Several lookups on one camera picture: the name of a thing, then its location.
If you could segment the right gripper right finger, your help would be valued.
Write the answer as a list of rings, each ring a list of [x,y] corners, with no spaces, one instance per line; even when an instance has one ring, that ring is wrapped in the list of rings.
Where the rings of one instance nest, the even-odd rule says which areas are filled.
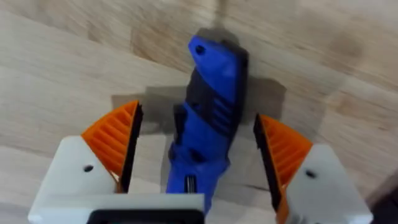
[[[373,215],[327,144],[257,114],[253,132],[261,152],[277,224],[371,223]]]

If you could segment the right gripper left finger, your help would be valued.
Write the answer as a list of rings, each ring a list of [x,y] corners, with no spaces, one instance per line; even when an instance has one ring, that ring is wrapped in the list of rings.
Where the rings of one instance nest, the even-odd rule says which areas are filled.
[[[125,194],[143,118],[139,101],[112,110],[76,136],[60,141],[41,195]]]

